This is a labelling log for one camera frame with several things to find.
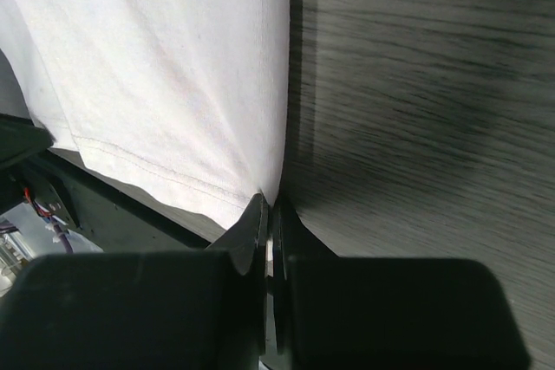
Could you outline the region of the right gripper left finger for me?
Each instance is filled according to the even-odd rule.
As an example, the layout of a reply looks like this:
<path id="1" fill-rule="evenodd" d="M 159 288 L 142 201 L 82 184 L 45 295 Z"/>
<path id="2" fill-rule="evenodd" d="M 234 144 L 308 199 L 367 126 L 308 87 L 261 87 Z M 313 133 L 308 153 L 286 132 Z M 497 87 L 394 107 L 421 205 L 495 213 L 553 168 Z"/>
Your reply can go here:
<path id="1" fill-rule="evenodd" d="M 1 303 L 4 369 L 256 369 L 269 206 L 203 250 L 37 258 Z"/>

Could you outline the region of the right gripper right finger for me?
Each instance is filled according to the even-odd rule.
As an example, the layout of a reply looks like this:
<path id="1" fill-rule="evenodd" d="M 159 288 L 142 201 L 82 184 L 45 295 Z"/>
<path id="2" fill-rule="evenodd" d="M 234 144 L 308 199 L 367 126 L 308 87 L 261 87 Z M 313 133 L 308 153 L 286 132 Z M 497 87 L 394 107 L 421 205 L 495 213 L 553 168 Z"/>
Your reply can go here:
<path id="1" fill-rule="evenodd" d="M 502 286 L 464 258 L 339 256 L 279 197 L 277 350 L 291 369 L 527 369 Z"/>

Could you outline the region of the green and white t-shirt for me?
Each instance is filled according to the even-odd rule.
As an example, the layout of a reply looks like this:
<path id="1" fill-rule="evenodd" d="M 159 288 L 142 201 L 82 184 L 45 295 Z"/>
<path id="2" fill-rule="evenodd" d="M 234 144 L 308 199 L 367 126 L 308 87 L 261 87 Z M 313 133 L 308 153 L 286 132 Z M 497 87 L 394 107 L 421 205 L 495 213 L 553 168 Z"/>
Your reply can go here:
<path id="1" fill-rule="evenodd" d="M 1 0 L 33 120 L 84 165 L 234 225 L 277 198 L 290 0 Z"/>

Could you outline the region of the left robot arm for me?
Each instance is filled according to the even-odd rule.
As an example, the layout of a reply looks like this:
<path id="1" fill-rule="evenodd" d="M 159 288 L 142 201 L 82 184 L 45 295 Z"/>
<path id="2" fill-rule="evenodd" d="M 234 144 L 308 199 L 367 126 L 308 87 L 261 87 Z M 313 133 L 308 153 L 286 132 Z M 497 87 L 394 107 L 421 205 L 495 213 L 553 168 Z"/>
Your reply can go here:
<path id="1" fill-rule="evenodd" d="M 31 120 L 1 115 L 0 166 L 7 169 L 53 145 L 48 130 L 36 127 Z"/>

